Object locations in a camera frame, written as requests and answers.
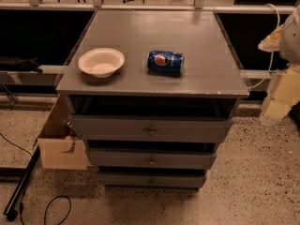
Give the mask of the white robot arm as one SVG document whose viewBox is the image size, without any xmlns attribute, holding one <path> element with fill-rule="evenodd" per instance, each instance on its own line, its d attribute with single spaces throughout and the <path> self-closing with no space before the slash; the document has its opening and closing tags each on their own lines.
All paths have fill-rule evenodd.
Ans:
<svg viewBox="0 0 300 225">
<path fill-rule="evenodd" d="M 287 68 L 272 76 L 262 103 L 261 123 L 273 126 L 300 102 L 300 7 L 262 40 L 258 48 L 268 53 L 279 52 L 288 61 Z"/>
</svg>

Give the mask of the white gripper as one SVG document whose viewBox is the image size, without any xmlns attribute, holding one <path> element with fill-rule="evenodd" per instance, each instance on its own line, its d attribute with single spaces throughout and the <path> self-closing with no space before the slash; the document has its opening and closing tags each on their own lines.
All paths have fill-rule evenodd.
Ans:
<svg viewBox="0 0 300 225">
<path fill-rule="evenodd" d="M 271 34 L 263 39 L 258 49 L 264 52 L 278 52 L 283 24 L 277 27 Z M 279 124 L 284 117 L 300 101 L 300 66 L 292 66 L 276 73 L 275 89 L 271 92 L 271 98 L 267 98 L 262 104 L 260 121 L 265 126 Z"/>
</svg>

